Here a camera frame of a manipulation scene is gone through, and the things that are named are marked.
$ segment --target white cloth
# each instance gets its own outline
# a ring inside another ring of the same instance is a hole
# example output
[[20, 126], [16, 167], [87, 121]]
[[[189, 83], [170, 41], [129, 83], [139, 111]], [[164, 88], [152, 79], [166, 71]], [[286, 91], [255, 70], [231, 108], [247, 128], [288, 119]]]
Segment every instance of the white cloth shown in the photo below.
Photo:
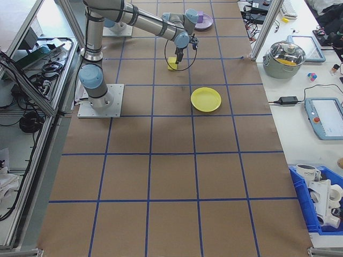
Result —
[[341, 4], [343, 0], [307, 0], [309, 5], [315, 9], [318, 15], [323, 15], [323, 10], [334, 4]]
[[0, 203], [19, 187], [19, 176], [10, 173], [1, 174], [2, 170], [3, 168], [0, 170]]

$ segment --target cooking pot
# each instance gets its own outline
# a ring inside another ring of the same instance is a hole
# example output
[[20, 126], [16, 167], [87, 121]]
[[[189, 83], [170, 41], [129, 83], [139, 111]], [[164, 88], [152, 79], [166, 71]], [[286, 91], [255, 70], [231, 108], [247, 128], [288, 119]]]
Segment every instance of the cooking pot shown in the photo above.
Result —
[[273, 44], [263, 56], [263, 67], [266, 73], [277, 79], [294, 76], [306, 61], [306, 54], [296, 44], [281, 41]]

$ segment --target tablet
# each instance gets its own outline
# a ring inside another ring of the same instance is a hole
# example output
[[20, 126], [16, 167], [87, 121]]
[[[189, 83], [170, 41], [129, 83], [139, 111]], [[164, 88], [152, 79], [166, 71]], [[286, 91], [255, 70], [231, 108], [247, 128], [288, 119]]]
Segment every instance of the tablet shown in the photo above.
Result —
[[305, 110], [322, 140], [343, 140], [343, 108], [337, 98], [306, 98]]
[[326, 60], [320, 45], [313, 36], [289, 35], [287, 41], [296, 44], [304, 50], [306, 62], [322, 63]]

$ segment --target blue plastic bin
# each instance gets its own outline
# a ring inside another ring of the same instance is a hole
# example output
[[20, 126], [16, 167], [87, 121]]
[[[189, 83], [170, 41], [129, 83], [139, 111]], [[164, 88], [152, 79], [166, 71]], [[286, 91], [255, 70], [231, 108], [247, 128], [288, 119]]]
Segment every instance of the blue plastic bin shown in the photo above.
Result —
[[[331, 185], [338, 184], [343, 187], [343, 177], [329, 170], [325, 166], [318, 166], [317, 169], [320, 170], [327, 179], [331, 180]], [[296, 167], [289, 167], [289, 170], [308, 231], [317, 232], [319, 235], [343, 236], [342, 220], [337, 229], [331, 226], [319, 225], [315, 206], [311, 199], [305, 180], [298, 173], [296, 173]]]

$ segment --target robotic arm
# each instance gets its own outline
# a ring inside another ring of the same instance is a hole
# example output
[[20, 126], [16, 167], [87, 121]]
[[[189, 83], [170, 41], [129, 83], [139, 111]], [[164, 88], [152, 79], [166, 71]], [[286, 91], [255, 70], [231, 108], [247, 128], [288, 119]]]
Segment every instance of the robotic arm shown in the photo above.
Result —
[[83, 3], [86, 5], [87, 24], [85, 48], [81, 50], [81, 55], [87, 65], [80, 70], [79, 79], [94, 109], [104, 108], [113, 102], [102, 74], [101, 47], [105, 18], [173, 41], [176, 63], [181, 62], [183, 49], [188, 44], [192, 44], [193, 50], [197, 49], [198, 39], [192, 35], [198, 21], [198, 13], [194, 9], [186, 10], [185, 14], [164, 13], [159, 18], [125, 0], [83, 0]]

